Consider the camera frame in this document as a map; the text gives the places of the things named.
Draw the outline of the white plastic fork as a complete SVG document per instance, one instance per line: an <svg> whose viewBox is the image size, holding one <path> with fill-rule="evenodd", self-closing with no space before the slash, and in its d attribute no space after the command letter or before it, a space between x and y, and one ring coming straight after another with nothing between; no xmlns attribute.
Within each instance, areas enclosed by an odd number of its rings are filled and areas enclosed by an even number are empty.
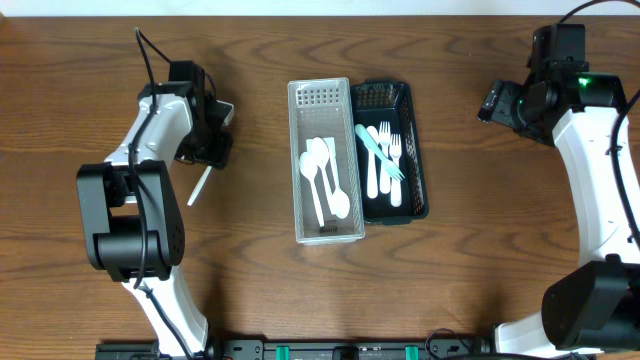
<svg viewBox="0 0 640 360"><path fill-rule="evenodd" d="M391 128L388 121L382 121L379 127L379 144L385 158L389 156L389 146L391 143ZM389 194L391 190L391 178L386 170L384 164L381 165L380 170L380 187L379 190L382 194Z"/></svg>
<svg viewBox="0 0 640 360"><path fill-rule="evenodd" d="M399 134L392 135L389 153L394 164L399 166L399 159L402 155L401 136ZM402 204L401 184L399 180L393 180L391 182L390 203L393 207L400 207Z"/></svg>

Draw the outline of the white plastic spoon bowl down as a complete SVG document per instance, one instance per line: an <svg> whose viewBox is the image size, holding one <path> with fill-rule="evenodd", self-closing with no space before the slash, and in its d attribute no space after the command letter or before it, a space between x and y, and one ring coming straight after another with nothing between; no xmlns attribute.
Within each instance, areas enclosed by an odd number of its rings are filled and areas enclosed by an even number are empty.
<svg viewBox="0 0 640 360"><path fill-rule="evenodd" d="M335 149L335 140L333 137L325 137L324 141L329 149L329 162L331 165L331 172L333 174L334 186L335 186L335 190L332 195L333 213L339 219L345 219L349 215L350 200L348 195L341 189L341 186L340 186L337 158L336 158L336 149Z"/></svg>

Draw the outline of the pale green plastic fork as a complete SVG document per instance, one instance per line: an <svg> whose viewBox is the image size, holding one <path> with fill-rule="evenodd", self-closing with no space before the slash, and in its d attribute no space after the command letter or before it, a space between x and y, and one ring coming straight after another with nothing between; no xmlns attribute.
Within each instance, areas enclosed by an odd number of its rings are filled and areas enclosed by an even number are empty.
<svg viewBox="0 0 640 360"><path fill-rule="evenodd" d="M385 158L379 144L374 144L373 139L362 124L356 124L354 130L356 135L362 140L366 148L375 152L376 157L381 161L381 165L385 165L390 178L399 181L405 178L400 168L396 166L392 160L390 160L389 158Z"/></svg>

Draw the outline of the short white plastic spoon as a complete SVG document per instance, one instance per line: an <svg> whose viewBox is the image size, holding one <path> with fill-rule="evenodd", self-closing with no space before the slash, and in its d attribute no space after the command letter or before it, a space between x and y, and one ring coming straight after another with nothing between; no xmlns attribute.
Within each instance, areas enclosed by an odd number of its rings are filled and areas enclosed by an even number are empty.
<svg viewBox="0 0 640 360"><path fill-rule="evenodd" d="M377 129L374 126L368 126L366 130L373 139L374 144L378 145ZM375 158L375 152L368 150L367 196L369 199L375 199L379 194Z"/></svg>

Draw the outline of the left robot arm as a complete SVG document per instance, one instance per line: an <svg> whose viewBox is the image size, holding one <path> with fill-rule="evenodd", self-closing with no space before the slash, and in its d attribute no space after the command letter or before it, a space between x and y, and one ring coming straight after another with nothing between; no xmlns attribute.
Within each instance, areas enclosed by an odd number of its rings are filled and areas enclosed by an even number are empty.
<svg viewBox="0 0 640 360"><path fill-rule="evenodd" d="M142 307L153 343L103 343L98 359L220 359L218 341L195 305L180 267L185 229L171 184L174 161L225 159L222 133L234 107L218 101L212 83L150 83L138 98L128 134L103 162L80 167L76 181L87 257Z"/></svg>

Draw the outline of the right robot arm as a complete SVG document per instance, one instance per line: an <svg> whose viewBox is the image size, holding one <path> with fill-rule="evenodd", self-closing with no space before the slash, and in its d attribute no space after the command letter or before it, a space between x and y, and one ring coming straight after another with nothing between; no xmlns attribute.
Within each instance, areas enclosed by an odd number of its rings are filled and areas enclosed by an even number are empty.
<svg viewBox="0 0 640 360"><path fill-rule="evenodd" d="M496 80L478 112L559 150L579 228L579 267L544 293L540 310L493 330L493 351L536 358L639 348L639 183L627 101L615 75L557 73Z"/></svg>

